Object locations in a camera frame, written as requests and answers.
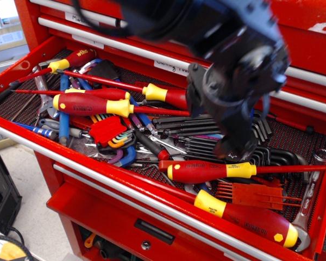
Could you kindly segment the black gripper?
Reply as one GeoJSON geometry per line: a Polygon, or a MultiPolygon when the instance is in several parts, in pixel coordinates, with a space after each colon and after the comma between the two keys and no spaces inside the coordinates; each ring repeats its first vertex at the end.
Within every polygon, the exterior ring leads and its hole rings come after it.
{"type": "Polygon", "coordinates": [[[192,50],[211,62],[189,67],[187,104],[191,116],[209,113],[224,137],[218,159],[248,161],[257,138],[250,111],[286,81],[289,54],[269,5],[204,5],[202,33],[192,50]]]}

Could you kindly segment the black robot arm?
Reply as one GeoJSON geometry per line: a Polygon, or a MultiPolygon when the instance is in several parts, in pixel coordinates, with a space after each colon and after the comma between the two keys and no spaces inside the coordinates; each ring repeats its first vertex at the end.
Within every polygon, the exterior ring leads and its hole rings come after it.
{"type": "Polygon", "coordinates": [[[215,155],[249,159],[256,140],[251,111],[258,101],[269,110],[269,93],[286,83],[289,53],[268,1],[120,1],[126,26],[109,36],[173,40],[211,66],[189,65],[186,91],[191,116],[212,116],[223,133],[215,155]]]}

